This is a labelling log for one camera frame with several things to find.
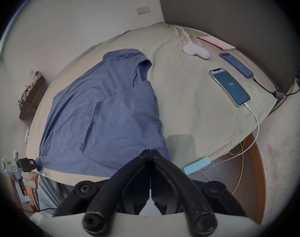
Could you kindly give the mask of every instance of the light blue power bank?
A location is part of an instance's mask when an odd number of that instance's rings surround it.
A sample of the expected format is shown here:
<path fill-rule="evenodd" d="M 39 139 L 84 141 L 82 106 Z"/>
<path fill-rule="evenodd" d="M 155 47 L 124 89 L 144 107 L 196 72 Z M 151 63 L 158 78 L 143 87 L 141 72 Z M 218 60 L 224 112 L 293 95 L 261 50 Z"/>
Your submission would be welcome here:
<path fill-rule="evenodd" d="M 191 173 L 194 173 L 206 166 L 208 166 L 210 164 L 210 159 L 209 157 L 205 157 L 205 158 L 202 158 L 196 162 L 193 162 L 187 166 L 185 166 L 183 169 L 184 169 L 184 172 L 186 175 L 189 175 Z"/>

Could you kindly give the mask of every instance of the bed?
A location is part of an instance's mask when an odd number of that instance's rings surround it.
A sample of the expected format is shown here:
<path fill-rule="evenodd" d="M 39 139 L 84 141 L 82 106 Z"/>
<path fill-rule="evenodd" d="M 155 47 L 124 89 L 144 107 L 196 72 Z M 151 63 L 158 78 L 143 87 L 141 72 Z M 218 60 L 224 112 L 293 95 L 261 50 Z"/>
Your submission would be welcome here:
<path fill-rule="evenodd" d="M 206 156 L 214 160 L 229 152 L 256 129 L 257 123 L 246 108 L 238 108 L 231 102 L 209 76 L 209 71 L 224 68 L 242 85 L 250 96 L 249 106 L 259 122 L 267 117 L 277 100 L 219 57 L 222 50 L 197 38 L 202 36 L 210 34 L 189 27 L 158 23 L 127 31 L 85 51 L 49 85 L 30 127 L 26 156 L 38 157 L 53 97 L 98 64 L 105 53 L 126 48 L 138 49 L 152 62 L 147 80 L 157 98 L 157 114 L 163 123 L 161 133 L 172 162 L 183 168 Z M 204 60 L 185 54 L 182 48 L 189 41 L 208 50 L 210 58 Z M 261 85 L 275 91 L 272 81 L 254 62 L 238 50 L 228 53 L 250 68 Z M 109 178 L 46 168 L 42 172 L 50 179 L 67 185 Z"/>

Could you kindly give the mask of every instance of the headboard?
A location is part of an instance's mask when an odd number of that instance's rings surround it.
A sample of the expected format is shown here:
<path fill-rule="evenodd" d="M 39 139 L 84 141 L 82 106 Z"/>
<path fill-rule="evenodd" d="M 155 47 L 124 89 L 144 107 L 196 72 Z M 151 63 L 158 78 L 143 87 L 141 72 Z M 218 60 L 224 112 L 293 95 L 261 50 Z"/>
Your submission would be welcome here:
<path fill-rule="evenodd" d="M 300 69 L 300 38 L 274 0 L 160 0 L 166 23 L 237 47 L 286 93 Z"/>

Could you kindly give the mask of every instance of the wall socket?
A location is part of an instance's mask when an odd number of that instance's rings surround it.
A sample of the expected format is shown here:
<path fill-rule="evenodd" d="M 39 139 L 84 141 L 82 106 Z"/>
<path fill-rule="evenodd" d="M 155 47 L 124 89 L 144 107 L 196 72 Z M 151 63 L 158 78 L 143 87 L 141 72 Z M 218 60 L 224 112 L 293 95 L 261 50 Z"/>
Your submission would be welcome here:
<path fill-rule="evenodd" d="M 34 74 L 34 70 L 33 70 L 33 69 L 31 69 L 31 71 L 29 72 L 29 75 L 32 77 L 32 76 L 33 76 L 33 74 Z"/>
<path fill-rule="evenodd" d="M 137 8 L 137 13 L 138 14 L 142 14 L 142 13 L 146 13 L 146 12 L 151 12 L 150 11 L 150 6 Z"/>

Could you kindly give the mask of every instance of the person's leg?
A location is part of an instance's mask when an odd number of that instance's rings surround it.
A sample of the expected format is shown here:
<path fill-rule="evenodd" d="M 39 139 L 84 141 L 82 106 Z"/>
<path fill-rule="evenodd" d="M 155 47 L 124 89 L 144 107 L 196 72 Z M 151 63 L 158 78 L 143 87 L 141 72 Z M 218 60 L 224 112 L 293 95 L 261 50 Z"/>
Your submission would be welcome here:
<path fill-rule="evenodd" d="M 57 208 L 61 201 L 72 190 L 72 186 L 62 185 L 40 174 L 38 177 L 38 200 L 40 210 Z M 53 214 L 55 210 L 45 210 L 44 212 Z"/>

